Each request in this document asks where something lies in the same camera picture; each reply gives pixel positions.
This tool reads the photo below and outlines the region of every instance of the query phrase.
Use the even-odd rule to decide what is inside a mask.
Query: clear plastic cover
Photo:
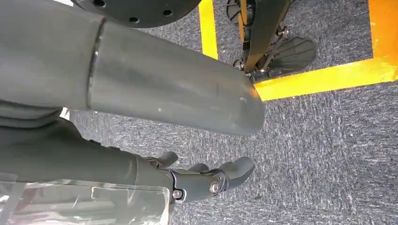
[[[15,182],[0,173],[0,225],[166,225],[169,190],[80,180]]]

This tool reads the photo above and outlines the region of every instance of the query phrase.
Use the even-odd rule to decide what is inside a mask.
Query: gray carpet
[[[214,6],[218,50],[231,63],[240,44],[224,4]],[[297,0],[285,23],[317,42],[319,56],[309,69],[372,57],[366,1]],[[196,10],[147,32],[201,49]],[[243,187],[176,206],[171,225],[398,224],[397,94],[397,83],[385,83],[265,102],[264,128],[249,137],[95,112],[73,111],[71,120],[104,145],[142,156],[175,151],[175,167],[254,159]]]

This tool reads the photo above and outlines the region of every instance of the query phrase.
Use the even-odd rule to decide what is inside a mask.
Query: prosthetic leg
[[[294,73],[306,68],[315,58],[315,44],[303,38],[286,39],[285,18],[289,0],[229,0],[227,16],[239,26],[243,41],[242,58],[234,67],[253,83]]]
[[[0,1],[0,29],[0,224],[148,224],[169,205],[238,187],[253,171],[245,157],[212,170],[168,169],[175,153],[144,158],[105,147],[59,118],[65,106],[251,135],[263,126],[263,104],[234,68],[52,0]],[[74,192],[82,182],[92,184],[74,202],[61,189],[60,208],[56,193],[39,191],[63,184]],[[159,202],[142,196],[145,188],[172,197]],[[101,204],[104,195],[111,201]]]

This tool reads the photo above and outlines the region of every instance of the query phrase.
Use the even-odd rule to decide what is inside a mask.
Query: prosthetic foot
[[[178,157],[173,152],[167,152],[159,158],[145,159],[158,166],[165,165],[165,162],[176,162]],[[244,183],[253,170],[254,163],[247,157],[226,162],[213,170],[203,163],[195,164],[188,170],[168,169],[173,177],[173,198],[176,203],[203,200],[236,188]]]
[[[234,67],[253,82],[276,78],[305,69],[316,56],[315,44],[303,38],[288,39],[281,27],[289,0],[229,0],[227,16],[239,26],[242,58]]]

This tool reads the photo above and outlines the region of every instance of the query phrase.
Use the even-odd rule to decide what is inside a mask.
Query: yellow tape
[[[383,59],[370,59],[341,66],[281,77],[255,84],[263,101],[358,87],[396,80],[398,67]]]
[[[255,85],[262,100],[392,82],[398,76],[398,1],[369,0],[374,58]]]
[[[215,36],[215,22],[213,0],[202,0],[199,3],[200,30],[202,34],[202,52],[213,59],[218,59],[217,39]]]

